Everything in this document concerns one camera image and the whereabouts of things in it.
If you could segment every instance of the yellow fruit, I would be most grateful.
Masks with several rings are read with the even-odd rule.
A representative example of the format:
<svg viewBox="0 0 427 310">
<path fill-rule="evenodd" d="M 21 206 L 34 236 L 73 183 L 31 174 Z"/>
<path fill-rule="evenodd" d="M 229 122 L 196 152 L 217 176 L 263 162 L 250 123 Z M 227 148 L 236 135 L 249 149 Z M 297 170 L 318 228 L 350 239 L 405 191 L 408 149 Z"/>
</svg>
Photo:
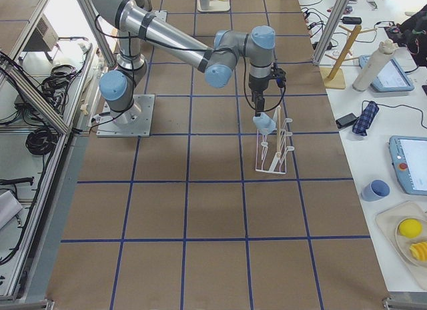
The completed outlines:
<svg viewBox="0 0 427 310">
<path fill-rule="evenodd" d="M 409 250 L 411 251 L 411 254 L 415 259 L 420 260 L 420 255 L 418 254 L 418 251 L 415 249 L 414 245 L 411 245 L 409 247 Z"/>
<path fill-rule="evenodd" d="M 412 256 L 420 261 L 427 261 L 427 241 L 413 243 L 409 247 Z"/>
<path fill-rule="evenodd" d="M 407 238 L 415 238 L 421 231 L 421 222 L 416 219 L 405 219 L 399 224 L 399 233 Z"/>
</svg>

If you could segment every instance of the floor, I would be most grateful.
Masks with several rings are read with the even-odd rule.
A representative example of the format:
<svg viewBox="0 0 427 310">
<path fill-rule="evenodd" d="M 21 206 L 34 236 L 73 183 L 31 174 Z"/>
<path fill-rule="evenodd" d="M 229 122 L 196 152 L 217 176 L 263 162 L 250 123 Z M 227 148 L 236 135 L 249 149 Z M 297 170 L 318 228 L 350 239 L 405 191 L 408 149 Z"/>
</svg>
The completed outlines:
<svg viewBox="0 0 427 310">
<path fill-rule="evenodd" d="M 254 171 L 240 63 L 227 87 L 145 46 L 151 136 L 89 138 L 48 298 L 64 309 L 382 309 L 387 291 L 298 0 L 153 0 L 211 45 L 271 25 L 294 120 L 288 174 Z M 270 84 L 268 105 L 279 89 Z"/>
</svg>

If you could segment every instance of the metal base plate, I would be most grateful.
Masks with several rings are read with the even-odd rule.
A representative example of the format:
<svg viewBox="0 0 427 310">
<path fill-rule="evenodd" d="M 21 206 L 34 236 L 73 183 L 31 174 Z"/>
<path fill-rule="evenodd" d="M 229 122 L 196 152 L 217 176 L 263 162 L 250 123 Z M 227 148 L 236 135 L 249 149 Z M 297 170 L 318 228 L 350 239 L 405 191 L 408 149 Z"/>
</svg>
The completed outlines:
<svg viewBox="0 0 427 310">
<path fill-rule="evenodd" d="M 153 12 L 155 13 L 157 18 L 160 18 L 162 21 L 166 22 L 166 18 L 167 18 L 167 11 L 166 10 L 156 10 Z"/>
<path fill-rule="evenodd" d="M 133 98 L 142 109 L 142 113 L 139 117 L 128 125 L 116 125 L 114 121 L 107 122 L 112 119 L 109 115 L 101 117 L 101 121 L 99 123 L 102 123 L 102 125 L 98 127 L 98 131 L 96 133 L 98 137 L 149 137 L 155 95 L 134 95 Z M 105 103 L 103 112 L 108 111 L 109 106 Z"/>
</svg>

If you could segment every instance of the white plate with fruit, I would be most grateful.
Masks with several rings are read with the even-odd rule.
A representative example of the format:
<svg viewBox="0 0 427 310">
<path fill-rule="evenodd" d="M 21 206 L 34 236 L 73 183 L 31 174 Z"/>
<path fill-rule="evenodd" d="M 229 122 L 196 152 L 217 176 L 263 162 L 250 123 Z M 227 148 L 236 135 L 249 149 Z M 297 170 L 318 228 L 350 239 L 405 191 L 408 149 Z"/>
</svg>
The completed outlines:
<svg viewBox="0 0 427 310">
<path fill-rule="evenodd" d="M 427 267 L 427 222 L 406 217 L 396 228 L 396 242 L 400 252 L 411 263 Z"/>
</svg>

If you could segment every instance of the red button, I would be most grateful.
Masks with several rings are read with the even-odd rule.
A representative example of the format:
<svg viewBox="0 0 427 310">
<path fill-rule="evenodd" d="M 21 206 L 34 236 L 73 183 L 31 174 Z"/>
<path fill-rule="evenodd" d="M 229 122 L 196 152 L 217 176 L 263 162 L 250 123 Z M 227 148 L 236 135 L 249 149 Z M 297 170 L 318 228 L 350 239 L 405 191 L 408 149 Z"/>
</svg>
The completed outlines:
<svg viewBox="0 0 427 310">
<path fill-rule="evenodd" d="M 408 165 L 406 163 L 399 164 L 399 169 L 400 170 L 407 170 L 407 168 L 408 168 Z"/>
</svg>

